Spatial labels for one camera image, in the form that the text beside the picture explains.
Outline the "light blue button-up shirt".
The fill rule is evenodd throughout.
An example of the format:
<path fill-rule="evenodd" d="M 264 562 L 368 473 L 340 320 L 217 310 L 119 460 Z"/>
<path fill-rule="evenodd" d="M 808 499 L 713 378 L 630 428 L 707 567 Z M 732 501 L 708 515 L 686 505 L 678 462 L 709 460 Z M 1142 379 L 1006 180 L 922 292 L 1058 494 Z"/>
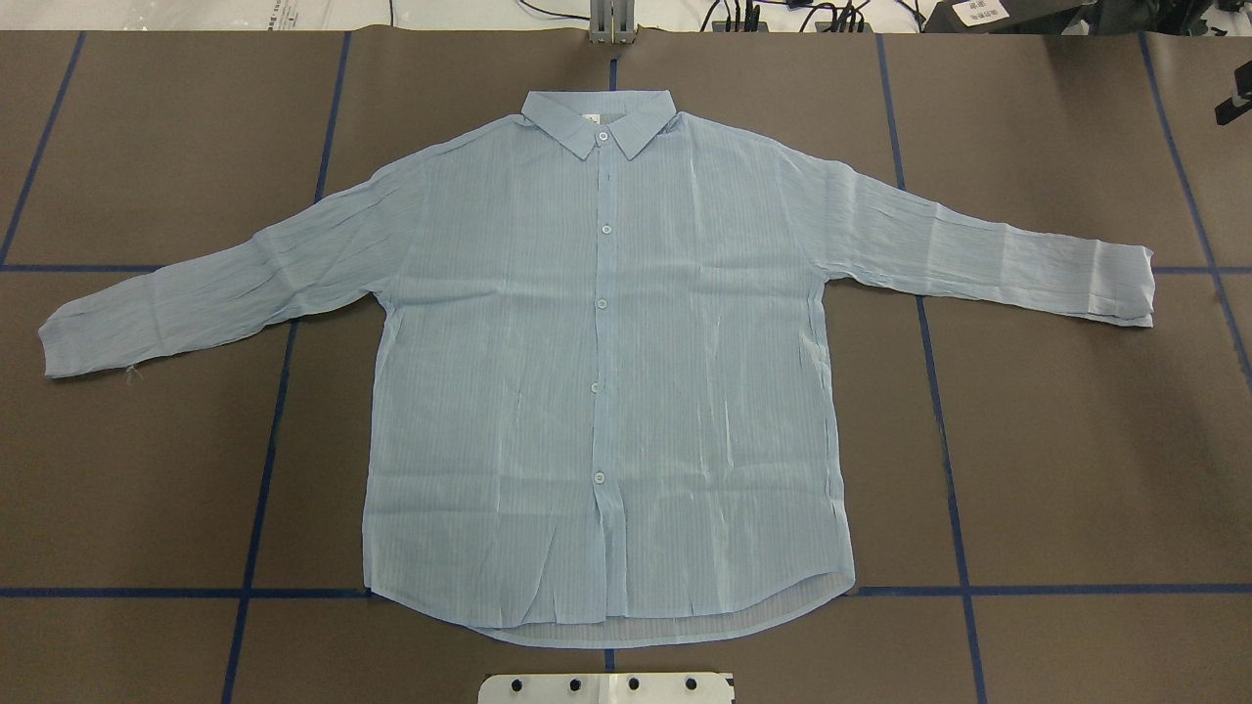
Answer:
<path fill-rule="evenodd" d="M 75 377 L 376 298 L 366 588 L 623 649 L 751 636 L 858 581 L 831 281 L 1153 324 L 1146 246 L 957 213 L 667 91 L 532 91 L 38 334 Z"/>

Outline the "brown paper table cover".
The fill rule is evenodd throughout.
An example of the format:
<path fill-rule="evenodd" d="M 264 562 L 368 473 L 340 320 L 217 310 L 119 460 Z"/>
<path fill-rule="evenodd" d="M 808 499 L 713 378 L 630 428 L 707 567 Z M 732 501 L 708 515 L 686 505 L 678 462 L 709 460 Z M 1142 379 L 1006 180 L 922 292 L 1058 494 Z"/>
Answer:
<path fill-rule="evenodd" d="M 3 34 L 3 700 L 472 703 L 720 670 L 742 703 L 1249 700 L 1234 38 Z M 1149 246 L 1154 329 L 826 292 L 858 589 L 752 638 L 528 649 L 371 598 L 376 299 L 48 380 L 68 299 L 245 241 L 530 90 L 667 89 L 953 209 Z"/>

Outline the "black power adapter box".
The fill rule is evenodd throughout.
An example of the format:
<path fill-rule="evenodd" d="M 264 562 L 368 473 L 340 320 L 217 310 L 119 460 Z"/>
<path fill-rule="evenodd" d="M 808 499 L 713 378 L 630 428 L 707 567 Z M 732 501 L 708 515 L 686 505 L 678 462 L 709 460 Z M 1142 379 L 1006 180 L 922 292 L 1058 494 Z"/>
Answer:
<path fill-rule="evenodd" d="M 1090 1 L 939 1 L 921 34 L 1057 35 Z"/>

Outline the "grey aluminium profile post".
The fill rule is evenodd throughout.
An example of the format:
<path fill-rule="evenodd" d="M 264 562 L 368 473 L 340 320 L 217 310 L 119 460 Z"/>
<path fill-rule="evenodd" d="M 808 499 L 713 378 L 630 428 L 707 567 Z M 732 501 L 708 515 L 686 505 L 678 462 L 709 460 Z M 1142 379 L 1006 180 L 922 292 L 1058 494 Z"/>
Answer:
<path fill-rule="evenodd" d="M 634 0 L 592 0 L 588 4 L 588 39 L 598 45 L 635 43 L 639 23 Z"/>

